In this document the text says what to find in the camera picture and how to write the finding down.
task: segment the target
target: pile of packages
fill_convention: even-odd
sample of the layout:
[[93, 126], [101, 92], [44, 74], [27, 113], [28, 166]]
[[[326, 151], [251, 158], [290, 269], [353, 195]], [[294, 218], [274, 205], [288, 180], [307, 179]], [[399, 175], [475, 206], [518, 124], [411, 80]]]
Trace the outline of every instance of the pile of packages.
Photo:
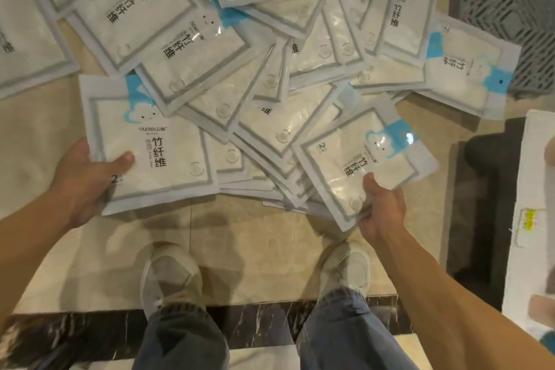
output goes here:
[[129, 150], [103, 214], [214, 193], [333, 219], [437, 161], [395, 102], [417, 91], [503, 118], [520, 48], [436, 0], [0, 0], [0, 98], [78, 71], [65, 18], [107, 77], [80, 76], [96, 161]]

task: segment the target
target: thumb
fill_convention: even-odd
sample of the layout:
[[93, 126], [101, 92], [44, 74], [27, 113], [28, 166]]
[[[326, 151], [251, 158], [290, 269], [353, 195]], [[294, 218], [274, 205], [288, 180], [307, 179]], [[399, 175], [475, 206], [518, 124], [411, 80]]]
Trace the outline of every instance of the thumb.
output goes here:
[[374, 173], [368, 173], [364, 176], [362, 179], [362, 187], [364, 192], [373, 198], [387, 191], [387, 189], [384, 189], [376, 182]]
[[106, 163], [109, 173], [118, 176], [127, 173], [133, 164], [135, 164], [135, 156], [130, 151], [127, 151], [114, 161]]

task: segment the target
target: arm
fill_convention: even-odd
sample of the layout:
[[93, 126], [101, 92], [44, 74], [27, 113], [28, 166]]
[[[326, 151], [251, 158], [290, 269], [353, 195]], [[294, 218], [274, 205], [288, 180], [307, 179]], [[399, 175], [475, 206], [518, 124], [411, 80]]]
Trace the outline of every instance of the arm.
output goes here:
[[401, 190], [364, 177], [372, 216], [360, 230], [397, 288], [430, 363], [440, 369], [552, 369], [555, 357], [448, 276], [405, 229]]
[[0, 221], [0, 328], [50, 249], [96, 214], [112, 176], [133, 163], [130, 152], [113, 162], [91, 162], [87, 140], [81, 139], [60, 160], [50, 188]]

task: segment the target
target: jeans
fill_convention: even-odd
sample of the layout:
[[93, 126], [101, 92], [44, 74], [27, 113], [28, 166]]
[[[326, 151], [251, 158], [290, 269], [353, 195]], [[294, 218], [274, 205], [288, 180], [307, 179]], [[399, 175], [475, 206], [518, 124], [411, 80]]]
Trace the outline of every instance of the jeans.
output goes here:
[[[326, 294], [299, 338], [303, 370], [418, 370], [372, 314], [364, 297], [348, 288]], [[212, 318], [193, 304], [170, 304], [148, 322], [133, 370], [216, 370], [229, 365], [229, 348]]]

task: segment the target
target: grey plastic crate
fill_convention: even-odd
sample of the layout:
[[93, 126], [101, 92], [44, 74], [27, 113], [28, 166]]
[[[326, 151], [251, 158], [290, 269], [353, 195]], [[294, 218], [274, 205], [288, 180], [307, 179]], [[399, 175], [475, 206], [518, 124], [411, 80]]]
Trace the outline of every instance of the grey plastic crate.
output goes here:
[[555, 0], [451, 0], [449, 14], [522, 46], [509, 92], [517, 97], [555, 88]]

